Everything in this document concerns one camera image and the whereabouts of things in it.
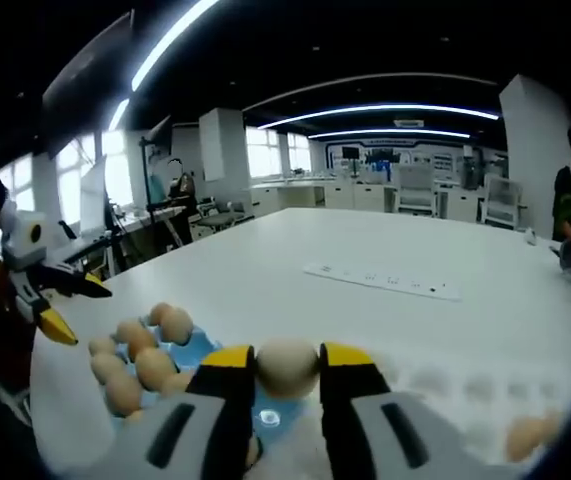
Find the office chair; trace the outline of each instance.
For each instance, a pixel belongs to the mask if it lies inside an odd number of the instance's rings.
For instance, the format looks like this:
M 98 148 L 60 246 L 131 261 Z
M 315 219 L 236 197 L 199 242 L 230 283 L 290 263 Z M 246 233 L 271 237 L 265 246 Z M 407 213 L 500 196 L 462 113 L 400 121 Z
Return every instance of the office chair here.
M 209 227 L 214 232 L 220 232 L 227 228 L 233 227 L 239 222 L 248 220 L 252 217 L 248 217 L 245 214 L 245 207 L 241 202 L 221 202 L 216 201 L 215 207 L 211 204 L 207 206 L 207 211 L 197 207 L 201 219 L 194 222 L 195 225 L 200 227 Z M 218 213 L 213 215 L 207 215 L 209 210 L 216 210 Z
M 496 224 L 516 230 L 520 184 L 494 174 L 485 176 L 485 198 L 481 223 Z
M 396 165 L 398 190 L 394 199 L 395 213 L 411 213 L 436 217 L 436 188 L 431 165 Z

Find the brown egg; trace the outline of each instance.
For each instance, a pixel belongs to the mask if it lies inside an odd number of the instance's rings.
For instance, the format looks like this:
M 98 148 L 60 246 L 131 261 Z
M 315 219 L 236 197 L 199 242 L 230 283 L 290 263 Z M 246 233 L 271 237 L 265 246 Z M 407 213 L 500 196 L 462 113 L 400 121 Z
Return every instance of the brown egg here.
M 125 363 L 116 355 L 97 353 L 90 362 L 96 380 L 103 385 L 115 373 L 125 371 Z
M 256 366 L 259 382 L 273 398 L 301 398 L 318 382 L 318 355 L 314 346 L 304 340 L 265 343 L 256 355 Z
M 189 314 L 182 308 L 174 308 L 165 312 L 161 318 L 161 338 L 164 342 L 174 342 L 177 345 L 185 345 L 194 330 Z
M 127 417 L 141 408 L 143 387 L 135 377 L 123 371 L 109 378 L 105 385 L 105 396 L 112 413 Z
M 145 327 L 138 320 L 125 320 L 119 323 L 116 328 L 116 340 L 120 343 L 129 343 L 137 332 L 144 329 Z
M 136 360 L 136 356 L 140 352 L 146 348 L 156 348 L 156 345 L 157 343 L 154 334 L 146 328 L 141 328 L 140 330 L 132 333 L 130 336 L 127 345 L 127 356 L 129 357 L 130 361 L 134 362 Z
M 89 353 L 94 356 L 97 353 L 116 354 L 116 343 L 110 337 L 93 338 L 89 341 Z
M 161 302 L 157 303 L 151 312 L 149 312 L 149 324 L 150 325 L 160 325 L 161 318 L 168 312 L 171 312 L 173 307 L 169 303 Z
M 196 373 L 196 370 L 188 370 L 187 372 L 175 373 L 166 378 L 161 387 L 161 397 L 167 398 L 175 393 L 186 391 L 194 373 Z
M 260 456 L 261 448 L 258 443 L 258 438 L 256 435 L 253 435 L 252 438 L 249 439 L 249 446 L 247 448 L 247 456 L 245 457 L 245 468 L 249 469 L 254 466 L 256 462 L 258 462 L 258 457 Z
M 512 422 L 505 442 L 505 454 L 510 462 L 529 457 L 541 444 L 544 422 L 540 418 L 520 417 Z
M 163 382 L 175 373 L 173 360 L 158 348 L 145 348 L 136 357 L 136 375 L 148 390 L 158 392 Z
M 131 423 L 138 422 L 143 417 L 143 410 L 136 410 L 134 413 L 131 413 L 126 419 L 125 423 L 128 425 Z

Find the ceiling light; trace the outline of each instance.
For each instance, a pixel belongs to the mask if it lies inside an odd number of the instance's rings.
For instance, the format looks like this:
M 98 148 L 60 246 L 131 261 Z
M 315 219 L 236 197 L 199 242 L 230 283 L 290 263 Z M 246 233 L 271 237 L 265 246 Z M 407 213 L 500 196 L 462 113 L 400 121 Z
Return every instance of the ceiling light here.
M 116 111 L 114 112 L 114 116 L 112 117 L 112 121 L 109 122 L 109 131 L 113 131 L 116 130 L 118 128 L 118 124 L 121 121 L 121 118 L 123 118 L 123 114 L 125 113 L 125 109 L 127 108 L 127 105 L 129 105 L 129 98 L 126 100 L 123 100 L 121 103 L 118 104 L 118 107 L 116 107 Z
M 315 118 L 315 117 L 324 117 L 327 115 L 372 112 L 379 110 L 427 110 L 430 112 L 460 113 L 462 115 L 472 115 L 475 117 L 489 118 L 490 120 L 499 119 L 498 115 L 488 112 L 481 112 L 478 110 L 468 110 L 466 108 L 457 108 L 457 107 L 444 107 L 440 105 L 421 105 L 415 103 L 408 103 L 408 104 L 391 104 L 391 105 L 362 105 L 359 107 L 336 108 L 333 110 L 324 110 L 322 112 L 308 113 L 306 115 L 300 115 L 298 117 L 286 118 L 284 120 L 279 120 L 278 122 L 268 123 L 267 125 L 261 125 L 258 128 L 259 129 L 271 128 L 275 127 L 276 125 L 282 125 L 284 123 L 298 122 L 299 120 L 306 120 L 308 118 Z
M 339 135 L 362 135 L 368 133 L 418 133 L 421 135 L 443 135 L 445 137 L 469 138 L 467 133 L 444 132 L 441 130 L 423 130 L 422 128 L 376 128 L 373 130 L 345 130 L 342 132 L 319 133 L 308 138 L 336 137 Z
M 143 79 L 150 72 L 154 64 L 161 58 L 161 55 L 165 53 L 165 50 L 178 38 L 178 36 L 187 30 L 192 23 L 194 23 L 198 18 L 204 14 L 207 10 L 213 7 L 219 0 L 200 0 L 196 5 L 189 9 L 189 11 L 183 15 L 178 21 L 168 30 L 168 32 L 163 35 L 163 38 L 156 44 L 152 49 L 150 54 L 147 56 L 143 64 L 134 75 L 132 79 L 132 91 L 136 91 L 140 87 Z

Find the table surface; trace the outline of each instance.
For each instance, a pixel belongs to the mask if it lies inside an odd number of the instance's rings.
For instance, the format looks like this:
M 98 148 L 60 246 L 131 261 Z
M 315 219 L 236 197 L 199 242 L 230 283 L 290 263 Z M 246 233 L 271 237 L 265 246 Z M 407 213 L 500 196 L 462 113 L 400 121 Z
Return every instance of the table surface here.
M 312 262 L 447 279 L 459 287 L 461 301 L 304 274 Z M 363 347 L 388 374 L 419 367 L 456 378 L 490 372 L 529 381 L 531 374 L 565 385 L 559 402 L 571 408 L 571 286 L 548 242 L 530 246 L 512 231 L 398 214 L 288 209 L 155 258 L 107 286 L 110 299 L 54 302 L 79 337 L 77 347 L 37 332 L 32 418 L 41 454 L 55 471 L 94 461 L 114 436 L 87 342 L 160 301 L 187 309 L 225 345 L 302 337 Z

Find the monitor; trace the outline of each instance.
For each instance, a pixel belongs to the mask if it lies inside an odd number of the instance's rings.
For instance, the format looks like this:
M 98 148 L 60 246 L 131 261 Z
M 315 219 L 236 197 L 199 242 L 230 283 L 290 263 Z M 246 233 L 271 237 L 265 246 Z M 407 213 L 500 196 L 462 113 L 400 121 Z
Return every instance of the monitor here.
M 343 147 L 343 158 L 358 160 L 360 156 L 358 147 Z

